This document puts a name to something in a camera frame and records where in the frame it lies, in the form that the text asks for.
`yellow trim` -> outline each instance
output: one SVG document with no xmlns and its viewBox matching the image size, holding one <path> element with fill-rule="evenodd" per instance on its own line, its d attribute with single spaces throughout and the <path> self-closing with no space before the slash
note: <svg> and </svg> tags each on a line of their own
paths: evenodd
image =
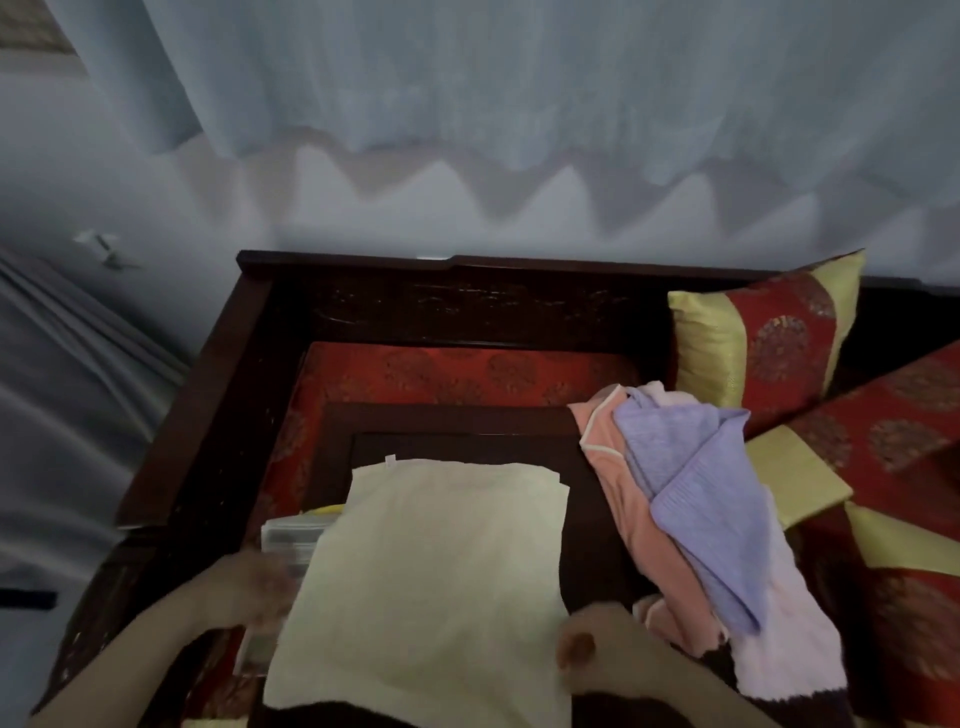
<svg viewBox="0 0 960 728">
<path fill-rule="evenodd" d="M 960 542 L 854 503 L 845 507 L 860 555 L 871 569 L 960 576 Z"/>
<path fill-rule="evenodd" d="M 786 529 L 853 495 L 853 489 L 786 425 L 747 443 L 760 482 L 770 489 Z"/>
<path fill-rule="evenodd" d="M 303 515 L 309 516 L 325 516 L 328 513 L 343 513 L 344 504 L 340 503 L 338 505 L 325 505 L 323 508 L 314 508 L 312 511 L 305 511 Z"/>
<path fill-rule="evenodd" d="M 718 407 L 738 407 L 747 374 L 747 330 L 723 293 L 667 294 L 677 336 L 677 389 Z"/>
<path fill-rule="evenodd" d="M 860 295 L 860 273 L 866 262 L 867 254 L 857 251 L 838 257 L 810 271 L 810 275 L 827 289 L 833 299 L 833 310 L 837 316 L 837 330 L 833 335 L 833 346 L 830 348 L 830 359 L 827 362 L 827 375 L 824 377 L 824 394 L 827 393 L 833 381 L 840 347 L 843 346 L 847 334 L 853 327 L 853 320 L 856 318 L 856 300 Z"/>
</svg>

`seat cushion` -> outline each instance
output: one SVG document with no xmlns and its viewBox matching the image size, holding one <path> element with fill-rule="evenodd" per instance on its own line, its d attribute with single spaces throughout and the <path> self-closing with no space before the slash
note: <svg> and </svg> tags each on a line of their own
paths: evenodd
<svg viewBox="0 0 960 728">
<path fill-rule="evenodd" d="M 246 542 L 257 544 L 267 519 L 300 512 L 327 402 L 564 405 L 612 383 L 640 383 L 624 356 L 315 342 L 300 366 Z M 231 674 L 242 638 L 242 629 L 218 638 L 188 699 L 187 717 L 250 714 L 257 679 Z"/>
<path fill-rule="evenodd" d="M 847 514 L 897 718 L 960 728 L 960 543 L 853 503 Z"/>
</svg>

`white curtain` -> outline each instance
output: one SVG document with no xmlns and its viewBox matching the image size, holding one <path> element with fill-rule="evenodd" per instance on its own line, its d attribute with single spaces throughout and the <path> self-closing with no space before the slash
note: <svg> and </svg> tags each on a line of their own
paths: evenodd
<svg viewBox="0 0 960 728">
<path fill-rule="evenodd" d="M 444 140 L 512 169 L 569 148 L 668 183 L 709 157 L 808 189 L 960 200 L 956 0 L 48 0 L 154 152 L 291 127 Z"/>
<path fill-rule="evenodd" d="M 0 247 L 0 724 L 42 694 L 63 629 L 121 534 L 113 514 L 186 366 L 45 263 Z"/>
</svg>

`hand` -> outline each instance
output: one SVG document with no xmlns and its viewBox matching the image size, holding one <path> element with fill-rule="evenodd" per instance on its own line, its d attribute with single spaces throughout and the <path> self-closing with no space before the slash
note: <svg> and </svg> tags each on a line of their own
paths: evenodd
<svg viewBox="0 0 960 728">
<path fill-rule="evenodd" d="M 571 615 L 557 642 L 557 667 L 574 695 L 660 697 L 682 659 L 614 602 L 590 604 Z"/>
<path fill-rule="evenodd" d="M 297 595 L 297 583 L 274 554 L 244 550 L 224 556 L 180 591 L 188 597 L 202 630 L 244 624 L 276 629 Z"/>
</svg>

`pink towel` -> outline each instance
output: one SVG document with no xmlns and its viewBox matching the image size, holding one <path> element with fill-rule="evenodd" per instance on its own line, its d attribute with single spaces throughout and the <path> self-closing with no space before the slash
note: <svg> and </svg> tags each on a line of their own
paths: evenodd
<svg viewBox="0 0 960 728">
<path fill-rule="evenodd" d="M 658 381 L 639 390 L 660 407 L 699 403 L 685 392 L 664 391 Z M 766 489 L 764 495 L 770 533 L 767 619 L 759 634 L 730 637 L 737 690 L 754 700 L 774 702 L 818 692 L 842 692 L 847 676 L 840 635 L 794 563 L 793 551 L 777 520 L 773 496 Z M 663 602 L 648 597 L 637 603 L 634 612 L 649 625 L 663 610 Z"/>
<path fill-rule="evenodd" d="M 613 410 L 626 399 L 626 390 L 616 385 L 569 407 L 580 428 L 580 447 L 597 473 L 620 538 L 636 567 L 663 594 L 663 608 L 646 610 L 644 623 L 688 654 L 700 657 L 719 646 L 721 627 L 693 568 L 654 523 L 650 503 L 627 468 L 626 444 L 613 422 Z"/>
</svg>

